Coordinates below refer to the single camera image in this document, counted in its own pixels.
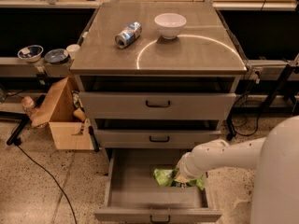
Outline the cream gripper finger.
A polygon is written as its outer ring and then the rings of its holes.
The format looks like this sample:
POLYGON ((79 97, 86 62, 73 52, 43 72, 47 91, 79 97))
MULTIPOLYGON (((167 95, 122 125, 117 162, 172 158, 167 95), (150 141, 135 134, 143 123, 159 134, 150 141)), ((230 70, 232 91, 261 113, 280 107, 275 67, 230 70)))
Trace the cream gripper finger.
POLYGON ((176 174, 175 174, 175 181, 179 182, 179 183, 188 183, 190 181, 194 180, 194 176, 182 171, 180 169, 176 170, 176 174))

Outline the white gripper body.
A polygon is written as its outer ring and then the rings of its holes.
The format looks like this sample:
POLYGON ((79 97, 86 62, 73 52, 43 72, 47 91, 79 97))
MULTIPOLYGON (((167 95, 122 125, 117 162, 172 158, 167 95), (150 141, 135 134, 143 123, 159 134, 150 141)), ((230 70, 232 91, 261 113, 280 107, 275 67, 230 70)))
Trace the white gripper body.
POLYGON ((202 158, 202 151, 185 153, 178 162, 179 175, 188 180, 194 180, 203 175, 206 170, 202 158))

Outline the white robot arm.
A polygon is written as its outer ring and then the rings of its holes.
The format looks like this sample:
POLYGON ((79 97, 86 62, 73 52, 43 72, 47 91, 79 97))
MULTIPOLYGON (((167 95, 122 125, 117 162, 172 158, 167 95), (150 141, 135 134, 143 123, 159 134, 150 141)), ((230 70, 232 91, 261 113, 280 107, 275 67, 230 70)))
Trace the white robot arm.
POLYGON ((250 224, 299 224, 299 117, 280 122, 266 137, 230 145, 216 139, 178 162, 178 178, 194 180, 222 167, 256 171, 250 224))

